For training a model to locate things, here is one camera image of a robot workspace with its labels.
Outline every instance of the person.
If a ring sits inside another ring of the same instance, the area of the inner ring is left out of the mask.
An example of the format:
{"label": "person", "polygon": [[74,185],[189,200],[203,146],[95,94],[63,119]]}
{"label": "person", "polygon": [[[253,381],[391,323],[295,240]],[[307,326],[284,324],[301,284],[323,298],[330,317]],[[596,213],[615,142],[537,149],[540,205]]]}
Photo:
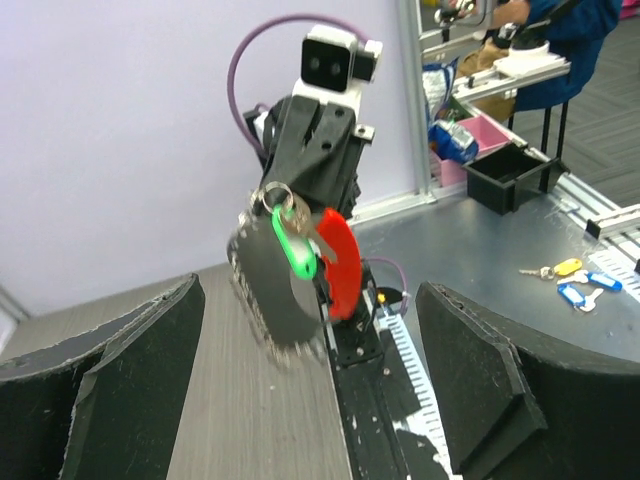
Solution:
{"label": "person", "polygon": [[[581,0],[567,14],[553,22],[544,36],[549,50],[571,62],[568,75],[521,88],[515,99],[493,96],[475,105],[499,122],[515,111],[538,110],[567,102],[578,95],[591,80],[606,36],[618,25],[623,0]],[[469,54],[458,66],[457,75],[468,76],[490,68],[493,62],[508,55],[496,41],[500,27],[514,23],[532,25],[563,0],[507,0],[496,7],[492,29],[483,46]]]}

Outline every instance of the metal table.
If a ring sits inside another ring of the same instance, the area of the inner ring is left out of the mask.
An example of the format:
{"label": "metal table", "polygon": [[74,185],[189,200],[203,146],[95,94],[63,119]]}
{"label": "metal table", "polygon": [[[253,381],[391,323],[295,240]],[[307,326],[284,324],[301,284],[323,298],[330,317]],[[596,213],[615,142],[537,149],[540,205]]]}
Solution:
{"label": "metal table", "polygon": [[[399,262],[410,293],[415,294],[423,281],[443,283],[567,342],[640,361],[640,286],[632,263],[625,263],[627,247],[616,239],[598,243],[583,233],[588,215],[615,205],[572,177],[562,179],[554,195],[541,196],[504,217],[466,198],[460,189],[436,195],[435,204],[357,225],[363,256]],[[565,211],[568,202],[571,213]],[[517,271],[574,256],[591,268],[631,272],[622,278],[628,290],[600,297],[594,312],[582,314],[564,302],[553,283]],[[376,265],[374,269],[379,285],[396,285],[393,272]],[[227,277],[227,266],[201,273],[207,310],[169,478],[350,478],[327,365],[310,364],[290,375],[272,368],[255,348]],[[94,328],[166,287],[167,283],[156,285],[25,322],[0,359]],[[394,322],[399,336],[406,325],[406,336],[424,363],[415,310],[404,323]],[[417,363],[407,369],[420,370]],[[427,405],[429,395],[423,391],[418,397]],[[425,407],[413,423],[424,424],[432,417]],[[441,449],[443,439],[438,434],[432,441]]]}
{"label": "metal table", "polygon": [[[596,310],[584,314],[565,303],[555,282],[518,273],[520,268],[553,266],[570,257],[582,258],[587,268],[598,268],[588,257],[602,247],[551,198],[541,197],[500,217],[460,193],[359,226],[357,234],[364,255],[391,257],[405,269],[411,294],[424,281],[442,283],[559,339],[640,361],[640,305],[629,293],[606,293]],[[380,284],[397,284],[392,271],[380,274],[384,275]],[[579,288],[585,293],[592,290]],[[405,323],[422,353],[414,309]]]}

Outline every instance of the black box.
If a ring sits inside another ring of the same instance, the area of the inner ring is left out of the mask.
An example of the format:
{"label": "black box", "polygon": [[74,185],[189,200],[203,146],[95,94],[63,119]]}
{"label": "black box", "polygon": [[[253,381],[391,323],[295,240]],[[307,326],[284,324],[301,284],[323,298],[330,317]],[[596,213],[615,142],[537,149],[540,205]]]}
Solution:
{"label": "black box", "polygon": [[541,160],[527,147],[513,143],[468,163],[467,195],[494,212],[504,215],[520,205],[548,193],[568,169],[556,158]]}

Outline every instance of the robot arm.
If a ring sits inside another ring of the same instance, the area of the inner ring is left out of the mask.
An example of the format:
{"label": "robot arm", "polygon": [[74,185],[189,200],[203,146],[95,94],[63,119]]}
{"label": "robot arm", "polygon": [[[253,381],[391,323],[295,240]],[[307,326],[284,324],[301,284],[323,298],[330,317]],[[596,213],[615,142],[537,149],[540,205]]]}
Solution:
{"label": "robot arm", "polygon": [[[315,232],[336,254],[335,261],[323,256],[317,262],[313,282],[305,287],[326,306],[334,331],[342,332],[336,342],[344,343],[342,351],[352,352],[379,343],[372,328],[377,287],[346,219],[360,194],[356,171],[362,150],[374,137],[374,129],[359,123],[358,114],[381,51],[379,42],[362,45],[351,33],[314,27],[303,41],[301,75],[291,95],[269,112],[244,115],[263,147],[256,152],[263,171],[256,196],[261,201],[252,202],[227,255],[254,332],[279,363],[286,363],[287,352],[317,344],[318,331],[317,320],[300,307],[292,291],[295,269],[287,256],[292,250],[284,248],[282,229],[275,226],[282,217],[271,215],[272,207],[285,205],[289,195],[309,207]],[[355,353],[350,358],[365,360]]]}
{"label": "robot arm", "polygon": [[[288,185],[312,212],[333,208],[351,216],[360,194],[356,170],[374,129],[358,122],[363,87],[375,74],[382,44],[316,26],[302,43],[300,79],[269,112],[245,114],[263,145],[261,187]],[[282,198],[271,198],[278,203]],[[255,214],[263,209],[256,206]]]}

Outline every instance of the white ruler scale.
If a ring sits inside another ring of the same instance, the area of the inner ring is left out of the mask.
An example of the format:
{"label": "white ruler scale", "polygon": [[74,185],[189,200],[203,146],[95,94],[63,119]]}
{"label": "white ruler scale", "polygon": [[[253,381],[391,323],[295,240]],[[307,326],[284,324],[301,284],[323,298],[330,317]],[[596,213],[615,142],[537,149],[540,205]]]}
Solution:
{"label": "white ruler scale", "polygon": [[388,329],[391,332],[422,406],[418,412],[408,417],[404,422],[397,424],[396,429],[405,429],[416,435],[427,437],[438,451],[437,458],[434,460],[442,465],[450,480],[463,480],[462,476],[453,475],[451,472],[449,450],[436,395],[404,320],[400,315],[394,315],[378,318],[377,321],[381,329]]}

